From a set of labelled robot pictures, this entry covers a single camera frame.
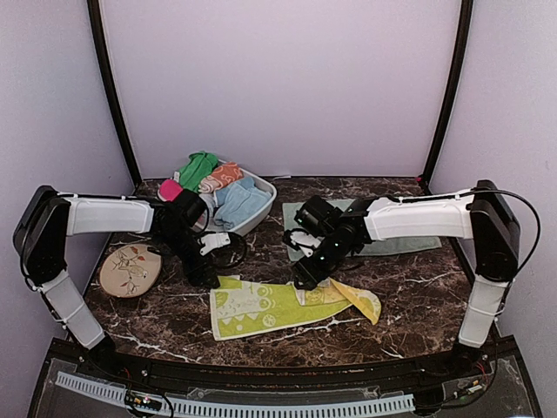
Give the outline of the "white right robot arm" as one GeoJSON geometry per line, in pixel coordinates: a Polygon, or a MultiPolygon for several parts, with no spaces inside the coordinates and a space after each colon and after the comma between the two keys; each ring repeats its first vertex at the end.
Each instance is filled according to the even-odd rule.
{"type": "Polygon", "coordinates": [[[475,250],[473,289],[457,339],[444,369],[461,378],[476,366],[478,353],[519,271],[520,224],[490,180],[452,194],[355,199],[345,210],[313,196],[296,212],[296,224],[312,238],[292,267],[294,285],[313,290],[332,276],[344,258],[364,246],[398,238],[470,239],[475,250]]]}

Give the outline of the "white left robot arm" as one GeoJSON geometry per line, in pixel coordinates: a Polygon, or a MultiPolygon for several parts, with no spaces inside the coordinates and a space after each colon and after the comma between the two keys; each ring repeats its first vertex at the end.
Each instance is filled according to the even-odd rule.
{"type": "Polygon", "coordinates": [[[189,191],[162,202],[137,196],[69,194],[49,185],[37,188],[12,237],[21,273],[77,344],[92,350],[88,363],[105,380],[117,379],[123,362],[107,348],[113,345],[111,338],[68,273],[66,240],[85,233],[151,235],[179,258],[191,285],[217,288],[215,268],[193,229],[206,209],[205,202],[189,191]]]}

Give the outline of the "yellow green patterned towel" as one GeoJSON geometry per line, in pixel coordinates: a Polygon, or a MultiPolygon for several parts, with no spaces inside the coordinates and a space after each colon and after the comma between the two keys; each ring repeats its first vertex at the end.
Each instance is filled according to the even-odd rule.
{"type": "Polygon", "coordinates": [[[313,290],[293,283],[265,284],[221,276],[210,291],[211,331],[214,340],[234,340],[312,324],[356,307],[373,325],[382,305],[374,293],[334,279],[313,290]]]}

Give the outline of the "pink microfibre towel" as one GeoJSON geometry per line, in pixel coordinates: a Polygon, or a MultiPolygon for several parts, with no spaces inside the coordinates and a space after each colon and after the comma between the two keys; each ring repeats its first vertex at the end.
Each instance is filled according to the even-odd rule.
{"type": "Polygon", "coordinates": [[[158,198],[161,201],[173,201],[181,192],[183,187],[174,179],[166,179],[158,188],[158,198]]]}

